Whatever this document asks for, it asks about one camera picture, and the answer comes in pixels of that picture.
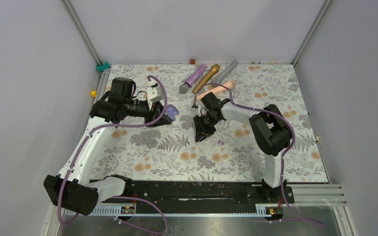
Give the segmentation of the blue-grey earbud case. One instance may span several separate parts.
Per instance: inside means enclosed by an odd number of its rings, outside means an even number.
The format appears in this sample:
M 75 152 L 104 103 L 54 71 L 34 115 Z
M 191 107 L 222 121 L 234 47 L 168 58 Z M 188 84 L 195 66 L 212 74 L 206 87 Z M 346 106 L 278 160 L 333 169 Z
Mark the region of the blue-grey earbud case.
M 179 114 L 179 110 L 172 104 L 168 104 L 166 106 L 166 114 L 172 120 L 176 120 L 176 116 Z

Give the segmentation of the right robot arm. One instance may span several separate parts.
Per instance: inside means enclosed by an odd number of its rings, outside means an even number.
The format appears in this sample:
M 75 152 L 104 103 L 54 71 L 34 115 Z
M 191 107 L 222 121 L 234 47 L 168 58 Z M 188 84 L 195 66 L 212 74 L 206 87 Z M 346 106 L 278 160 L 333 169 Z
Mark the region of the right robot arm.
M 212 136 L 220 121 L 237 121 L 251 127 L 259 149 L 264 153 L 265 174 L 262 195 L 266 201 L 288 204 L 287 182 L 284 176 L 285 155 L 295 143 L 292 125 L 282 116 L 278 107 L 270 104 L 263 109 L 237 104 L 233 99 L 218 99 L 213 93 L 202 99 L 206 113 L 195 115 L 195 141 Z

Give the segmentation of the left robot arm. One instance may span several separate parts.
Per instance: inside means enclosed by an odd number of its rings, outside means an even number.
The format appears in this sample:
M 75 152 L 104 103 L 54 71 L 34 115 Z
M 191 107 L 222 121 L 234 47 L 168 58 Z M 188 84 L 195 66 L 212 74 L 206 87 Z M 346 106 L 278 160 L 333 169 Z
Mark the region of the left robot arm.
M 121 202 L 132 198 L 133 189 L 126 177 L 112 175 L 95 182 L 90 176 L 102 143 L 117 127 L 158 126 L 165 119 L 167 93 L 155 76 L 147 77 L 146 100 L 136 98 L 136 83 L 117 77 L 110 90 L 93 104 L 86 130 L 74 153 L 55 175 L 48 175 L 44 187 L 62 220 L 62 210 L 89 215 L 99 202 L 116 197 Z

